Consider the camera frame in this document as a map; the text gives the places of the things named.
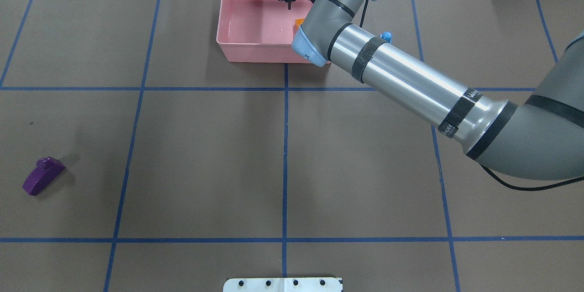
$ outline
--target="black cable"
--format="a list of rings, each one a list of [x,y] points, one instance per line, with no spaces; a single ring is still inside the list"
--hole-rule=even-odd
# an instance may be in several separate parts
[[[566,185],[573,184],[573,183],[577,183],[577,182],[581,182],[581,181],[584,180],[584,176],[582,176],[582,177],[579,177],[579,178],[574,178],[574,179],[566,180],[565,182],[557,182],[555,184],[551,184],[551,185],[547,185],[547,186],[541,186],[541,187],[519,187],[519,186],[513,186],[511,184],[508,184],[508,183],[504,182],[503,179],[499,178],[488,167],[485,167],[484,165],[481,165],[481,167],[486,171],[486,173],[488,173],[491,177],[493,177],[497,182],[499,182],[500,184],[502,184],[506,188],[511,188],[511,189],[514,189],[514,190],[520,190],[522,192],[538,192],[540,190],[546,190],[546,189],[557,188],[557,187],[560,187],[560,186],[566,186]]]
[[[365,5],[363,6],[363,14],[361,14],[361,23],[359,24],[359,27],[363,27],[363,22],[365,21],[365,12],[367,11],[368,3],[369,0],[365,0]]]

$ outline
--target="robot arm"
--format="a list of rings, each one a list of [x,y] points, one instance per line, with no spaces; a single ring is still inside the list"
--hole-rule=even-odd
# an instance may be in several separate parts
[[[542,180],[584,175],[584,33],[518,107],[488,99],[352,24],[363,1],[313,0],[294,51],[317,66],[330,60],[459,141],[485,167]]]

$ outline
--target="pink plastic container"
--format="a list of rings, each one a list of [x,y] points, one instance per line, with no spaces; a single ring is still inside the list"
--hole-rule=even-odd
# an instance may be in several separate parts
[[[294,21],[312,7],[297,0],[221,0],[217,43],[230,62],[309,63],[292,50]]]

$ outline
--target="white plate with holes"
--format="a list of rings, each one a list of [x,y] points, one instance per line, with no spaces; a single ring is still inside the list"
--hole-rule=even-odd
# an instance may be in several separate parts
[[[223,292],[342,292],[343,280],[334,277],[229,279]]]

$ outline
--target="purple knob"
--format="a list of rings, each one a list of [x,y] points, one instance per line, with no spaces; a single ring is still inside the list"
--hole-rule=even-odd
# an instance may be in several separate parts
[[[52,157],[37,161],[37,167],[26,178],[22,188],[27,194],[36,196],[65,169],[63,163]]]

